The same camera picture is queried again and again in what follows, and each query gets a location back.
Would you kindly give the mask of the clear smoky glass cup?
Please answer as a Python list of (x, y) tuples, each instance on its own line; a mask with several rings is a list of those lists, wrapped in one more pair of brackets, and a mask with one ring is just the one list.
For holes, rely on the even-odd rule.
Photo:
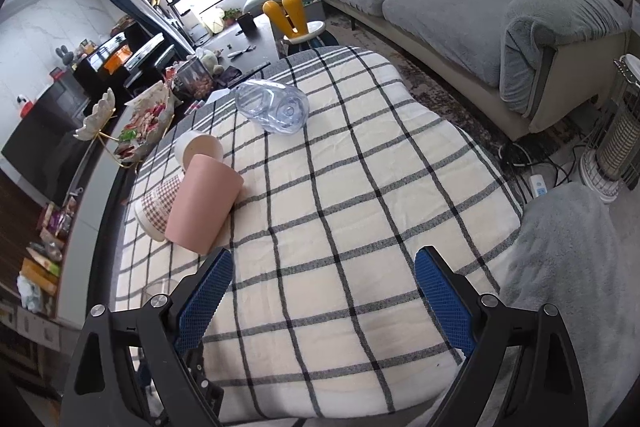
[(145, 303), (148, 303), (156, 295), (163, 294), (169, 296), (175, 290), (177, 285), (178, 282), (170, 277), (163, 277), (156, 282), (145, 285), (142, 291), (142, 306), (144, 306)]

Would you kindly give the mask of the houndstooth paper cup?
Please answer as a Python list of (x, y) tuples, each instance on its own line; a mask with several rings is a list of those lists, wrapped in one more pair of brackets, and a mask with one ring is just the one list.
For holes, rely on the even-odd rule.
[(168, 218), (183, 178), (182, 171), (168, 176), (134, 204), (134, 215), (138, 225), (154, 241), (165, 240)]

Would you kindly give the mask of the pink plastic cup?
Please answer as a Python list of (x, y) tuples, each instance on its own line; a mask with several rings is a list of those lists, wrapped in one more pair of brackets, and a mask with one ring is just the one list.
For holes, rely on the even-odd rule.
[(172, 204), (166, 239), (195, 254), (207, 255), (243, 183), (242, 176), (223, 162), (204, 154), (194, 155)]

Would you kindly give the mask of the white plastic cup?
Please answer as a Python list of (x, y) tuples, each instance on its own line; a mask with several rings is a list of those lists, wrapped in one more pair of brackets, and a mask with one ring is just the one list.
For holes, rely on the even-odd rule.
[(205, 155), (222, 161), (224, 148), (215, 135), (189, 130), (179, 136), (174, 148), (174, 156), (183, 171), (189, 168), (195, 155)]

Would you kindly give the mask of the clear bluish plastic cup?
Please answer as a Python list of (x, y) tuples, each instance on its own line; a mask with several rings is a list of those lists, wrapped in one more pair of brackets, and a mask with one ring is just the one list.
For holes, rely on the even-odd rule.
[(296, 87), (250, 79), (238, 84), (232, 93), (238, 111), (267, 132), (295, 134), (307, 122), (308, 98)]

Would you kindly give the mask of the orange snack bag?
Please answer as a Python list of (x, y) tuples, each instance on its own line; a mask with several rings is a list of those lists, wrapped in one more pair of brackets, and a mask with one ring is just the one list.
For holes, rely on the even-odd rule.
[(24, 258), (21, 267), (21, 274), (32, 283), (39, 286), (45, 293), (55, 297), (58, 292), (58, 278), (38, 265), (32, 259)]

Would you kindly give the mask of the grey fleece blanket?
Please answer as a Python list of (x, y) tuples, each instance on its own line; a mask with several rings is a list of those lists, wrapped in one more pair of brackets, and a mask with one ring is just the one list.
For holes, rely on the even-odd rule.
[[(639, 320), (630, 278), (601, 199), (577, 183), (530, 202), (495, 295), (507, 307), (556, 306), (577, 357), (588, 407), (587, 426), (634, 426), (639, 421)], [(509, 348), (498, 381), (475, 426), (495, 420), (518, 357)], [(440, 403), (418, 418), (431, 426)]]

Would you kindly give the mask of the white long tv cabinet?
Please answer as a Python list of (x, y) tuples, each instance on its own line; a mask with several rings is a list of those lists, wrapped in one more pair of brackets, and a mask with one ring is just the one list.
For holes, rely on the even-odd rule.
[(123, 179), (112, 155), (96, 142), (70, 186), (82, 192), (67, 237), (55, 311), (55, 321), (69, 329), (84, 325), (92, 284), (99, 280), (100, 257), (106, 249), (103, 241), (116, 208), (117, 184)]

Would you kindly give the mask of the beige floor rug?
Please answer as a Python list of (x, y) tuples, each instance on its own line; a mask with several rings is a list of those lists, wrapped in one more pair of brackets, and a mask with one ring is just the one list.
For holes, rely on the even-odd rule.
[[(398, 70), (402, 82), (416, 101), (468, 132), (492, 155), (497, 155), (499, 147), (509, 142), (509, 138), (484, 113), (416, 57), (333, 6), (326, 5), (324, 10), (329, 31), (339, 43), (386, 57)], [(568, 168), (574, 156), (580, 153), (576, 146), (578, 141), (576, 126), (563, 120), (546, 131), (523, 136), (518, 139), (518, 144), (533, 160), (551, 160), (555, 165)]]

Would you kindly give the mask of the white electric heater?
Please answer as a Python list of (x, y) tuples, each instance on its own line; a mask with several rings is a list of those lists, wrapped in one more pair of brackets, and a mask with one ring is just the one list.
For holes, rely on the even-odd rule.
[(579, 161), (582, 183), (602, 202), (612, 204), (626, 184), (639, 183), (639, 59), (632, 54), (614, 61), (613, 94)]

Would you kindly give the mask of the two tier snack bowl stand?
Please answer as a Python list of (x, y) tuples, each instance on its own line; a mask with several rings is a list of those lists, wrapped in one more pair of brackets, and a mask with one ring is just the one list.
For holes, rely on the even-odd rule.
[(131, 168), (149, 154), (163, 138), (175, 114), (175, 97), (167, 81), (157, 81), (125, 104), (132, 114), (119, 135), (104, 131), (115, 114), (115, 95), (111, 88), (92, 106), (90, 114), (74, 131), (81, 142), (99, 141), (117, 165)]

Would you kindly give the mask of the cream plaid blanket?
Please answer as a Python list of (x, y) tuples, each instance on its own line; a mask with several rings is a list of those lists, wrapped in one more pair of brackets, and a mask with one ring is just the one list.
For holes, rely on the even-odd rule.
[(139, 202), (178, 173), (183, 132), (209, 133), (244, 184), (217, 244), (234, 280), (204, 335), (226, 424), (358, 418), (436, 399), (462, 355), (413, 275), (432, 246), (480, 293), (498, 293), (523, 206), (494, 158), (417, 102), (382, 55), (296, 54), (265, 75), (308, 98), (307, 124), (265, 132), (231, 98), (178, 124), (141, 166)]

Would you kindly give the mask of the black upright piano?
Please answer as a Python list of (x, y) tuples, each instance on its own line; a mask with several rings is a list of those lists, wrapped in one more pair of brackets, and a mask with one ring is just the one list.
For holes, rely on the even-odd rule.
[(139, 23), (131, 23), (81, 57), (73, 76), (93, 98), (107, 88), (127, 91), (134, 77), (151, 69), (170, 47), (161, 32), (151, 36)]

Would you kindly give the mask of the black top coffee table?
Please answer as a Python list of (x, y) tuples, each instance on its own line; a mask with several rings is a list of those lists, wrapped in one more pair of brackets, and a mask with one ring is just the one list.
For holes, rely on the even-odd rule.
[[(231, 64), (244, 74), (263, 62), (274, 62), (278, 58), (276, 38), (274, 38), (268, 18), (259, 15), (253, 18), (256, 26), (250, 32), (244, 32), (239, 25), (224, 30), (210, 39), (205, 47), (211, 51), (220, 51), (219, 62), (224, 67)], [(96, 163), (92, 176), (85, 185), (85, 193), (78, 204), (78, 219), (97, 229), (98, 225), (107, 225), (114, 212), (127, 198), (125, 179), (133, 174), (132, 169), (122, 169), (104, 150)]]

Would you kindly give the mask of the white air purifier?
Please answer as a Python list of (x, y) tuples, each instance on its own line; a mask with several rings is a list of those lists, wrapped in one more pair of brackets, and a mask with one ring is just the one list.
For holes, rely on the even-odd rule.
[(191, 9), (186, 10), (183, 14), (180, 15), (184, 28), (186, 30), (191, 30), (192, 28), (198, 26), (200, 21), (198, 17), (194, 14)]

